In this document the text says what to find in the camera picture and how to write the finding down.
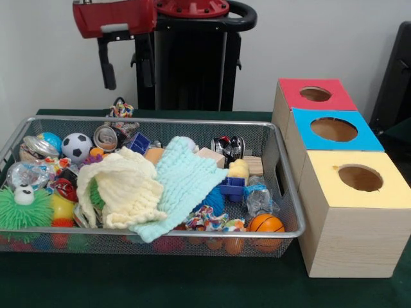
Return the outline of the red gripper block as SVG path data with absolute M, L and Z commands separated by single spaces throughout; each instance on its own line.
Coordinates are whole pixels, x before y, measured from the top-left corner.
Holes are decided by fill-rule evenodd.
M 85 39 L 97 38 L 104 87 L 116 90 L 116 77 L 109 61 L 108 44 L 135 39 L 137 82 L 154 86 L 154 60 L 149 34 L 157 24 L 153 1 L 73 1 L 73 17 Z

